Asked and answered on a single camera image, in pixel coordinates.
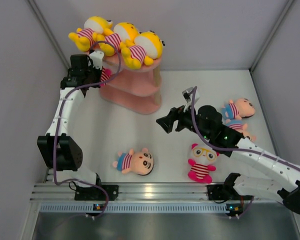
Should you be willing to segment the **boy doll black hair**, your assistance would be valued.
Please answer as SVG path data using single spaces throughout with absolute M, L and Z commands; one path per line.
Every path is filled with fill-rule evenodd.
M 112 166 L 122 174 L 134 173 L 147 176 L 153 171 L 155 160 L 147 148 L 140 151 L 131 148 L 128 152 L 119 151 L 117 155 Z

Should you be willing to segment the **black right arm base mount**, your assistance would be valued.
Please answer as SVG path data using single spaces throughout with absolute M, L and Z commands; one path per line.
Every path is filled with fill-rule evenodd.
M 235 191 L 235 180 L 240 177 L 239 173 L 230 173 L 221 184 L 207 185 L 207 194 L 210 201 L 225 203 L 230 200 L 240 200 L 241 196 Z

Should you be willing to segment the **yellow frog plush toy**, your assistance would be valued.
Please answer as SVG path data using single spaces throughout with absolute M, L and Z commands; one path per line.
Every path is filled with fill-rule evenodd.
M 105 53 L 107 57 L 111 57 L 116 54 L 116 51 L 121 50 L 121 46 L 126 41 L 133 41 L 141 32 L 138 28 L 130 22 L 119 22 L 113 30 L 106 29 L 103 34 L 97 35 L 97 41 L 99 48 Z

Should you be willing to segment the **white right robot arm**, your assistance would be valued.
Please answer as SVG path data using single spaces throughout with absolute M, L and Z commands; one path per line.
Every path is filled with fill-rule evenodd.
M 193 107 L 173 107 L 169 113 L 156 120 L 166 133 L 188 129 L 216 152 L 229 159 L 240 161 L 261 172 L 267 178 L 248 177 L 242 173 L 230 173 L 222 190 L 230 199 L 255 196 L 283 204 L 300 215 L 300 166 L 263 150 L 238 131 L 223 124 L 222 115 L 211 105 L 195 111 Z

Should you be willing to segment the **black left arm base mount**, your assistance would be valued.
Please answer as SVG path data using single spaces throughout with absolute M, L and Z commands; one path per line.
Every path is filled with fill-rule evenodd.
M 101 186 L 108 194 L 108 200 L 114 201 L 119 195 L 119 186 L 106 184 Z M 74 195 L 75 201 L 105 201 L 106 194 L 96 187 L 77 186 Z

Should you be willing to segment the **white pink bear plush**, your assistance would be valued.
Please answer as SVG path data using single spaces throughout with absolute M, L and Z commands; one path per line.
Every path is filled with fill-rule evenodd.
M 102 73 L 100 76 L 100 82 L 101 85 L 100 86 L 105 86 L 105 82 L 108 81 L 110 79 L 110 77 L 112 76 L 112 71 L 108 68 L 102 68 Z
M 193 143 L 190 146 L 187 160 L 190 165 L 190 170 L 187 174 L 189 179 L 197 183 L 211 184 L 213 181 L 211 172 L 217 169 L 215 162 L 219 155 L 218 152 L 206 144 Z

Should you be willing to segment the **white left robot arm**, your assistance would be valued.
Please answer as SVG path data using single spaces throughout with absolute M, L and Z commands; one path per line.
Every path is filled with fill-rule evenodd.
M 89 55 L 74 54 L 71 67 L 60 82 L 60 96 L 52 123 L 37 146 L 46 166 L 53 170 L 53 181 L 61 185 L 70 181 L 86 188 L 92 200 L 103 194 L 99 176 L 83 165 L 83 151 L 72 137 L 74 120 L 89 88 L 99 87 L 104 53 L 92 50 Z

